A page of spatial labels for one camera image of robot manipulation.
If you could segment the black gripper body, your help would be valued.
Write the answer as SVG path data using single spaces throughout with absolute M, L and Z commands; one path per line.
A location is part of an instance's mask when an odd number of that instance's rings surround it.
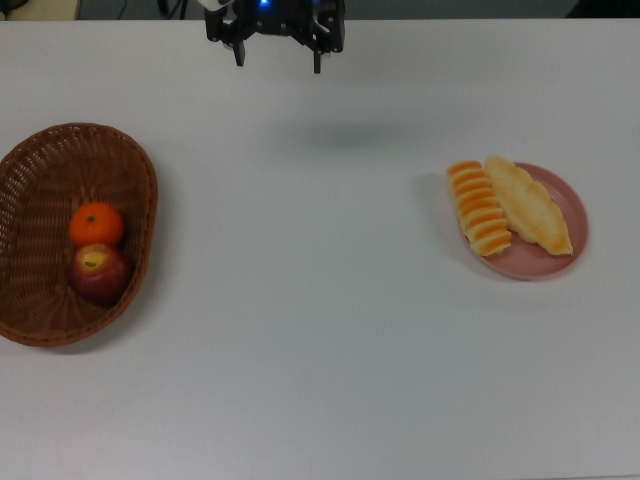
M 343 1 L 266 0 L 235 1 L 232 11 L 244 25 L 261 33 L 293 29 L 299 32 L 330 31 L 329 22 L 345 14 Z

